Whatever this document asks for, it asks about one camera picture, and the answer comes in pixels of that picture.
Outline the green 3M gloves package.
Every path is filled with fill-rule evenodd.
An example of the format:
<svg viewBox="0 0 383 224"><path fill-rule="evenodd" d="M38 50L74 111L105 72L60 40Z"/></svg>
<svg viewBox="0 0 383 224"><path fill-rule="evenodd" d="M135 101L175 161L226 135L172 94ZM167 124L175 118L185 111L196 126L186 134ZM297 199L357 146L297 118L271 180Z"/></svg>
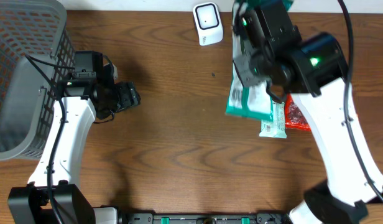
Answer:
<svg viewBox="0 0 383 224"><path fill-rule="evenodd" d="M237 1L232 7L232 25L234 25L237 11L241 5L239 13L245 12L248 6L257 6L267 1ZM236 34L232 33L232 59L246 53L244 42ZM232 63L232 82L230 86L226 114L244 118L273 121L274 106L272 98L266 93L266 83L252 87L243 87L234 64Z"/></svg>

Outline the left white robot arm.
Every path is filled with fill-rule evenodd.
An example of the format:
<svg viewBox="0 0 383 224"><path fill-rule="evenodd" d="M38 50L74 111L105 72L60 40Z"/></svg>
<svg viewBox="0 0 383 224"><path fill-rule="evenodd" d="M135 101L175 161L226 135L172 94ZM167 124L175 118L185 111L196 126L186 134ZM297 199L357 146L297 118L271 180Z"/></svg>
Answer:
<svg viewBox="0 0 383 224"><path fill-rule="evenodd" d="M44 153L25 187L14 187L8 206L15 223L122 223L116 207L94 208L81 193L80 165L99 107L109 115L140 104L133 82L60 81Z"/></svg>

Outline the red snack bag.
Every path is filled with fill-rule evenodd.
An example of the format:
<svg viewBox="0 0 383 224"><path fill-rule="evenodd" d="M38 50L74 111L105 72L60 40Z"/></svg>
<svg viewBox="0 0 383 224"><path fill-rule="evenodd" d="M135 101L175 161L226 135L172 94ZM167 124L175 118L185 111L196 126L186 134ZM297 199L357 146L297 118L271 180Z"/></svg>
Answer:
<svg viewBox="0 0 383 224"><path fill-rule="evenodd" d="M309 131L310 127L298 106L294 103L291 95L285 102L285 127L287 129L299 129Z"/></svg>

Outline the pale green wipes pack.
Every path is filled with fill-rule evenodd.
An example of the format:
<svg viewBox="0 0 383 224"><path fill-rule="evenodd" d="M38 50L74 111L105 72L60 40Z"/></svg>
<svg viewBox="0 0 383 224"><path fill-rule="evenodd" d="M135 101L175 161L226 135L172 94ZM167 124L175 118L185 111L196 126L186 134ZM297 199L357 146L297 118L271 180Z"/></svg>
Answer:
<svg viewBox="0 0 383 224"><path fill-rule="evenodd" d="M273 121L261 121L260 137L286 139L285 133L285 103L273 102Z"/></svg>

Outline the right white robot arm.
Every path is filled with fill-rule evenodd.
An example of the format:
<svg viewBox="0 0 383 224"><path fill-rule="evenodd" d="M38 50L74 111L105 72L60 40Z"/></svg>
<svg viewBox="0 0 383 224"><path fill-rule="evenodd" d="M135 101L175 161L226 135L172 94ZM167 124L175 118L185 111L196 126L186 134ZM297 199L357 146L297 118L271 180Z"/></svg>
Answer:
<svg viewBox="0 0 383 224"><path fill-rule="evenodd" d="M326 180L305 192L289 222L359 223L369 203L383 203L383 175L362 132L338 41L326 32L308 40L244 34L241 41L246 51L233 62L242 84L281 86L305 117L325 165Z"/></svg>

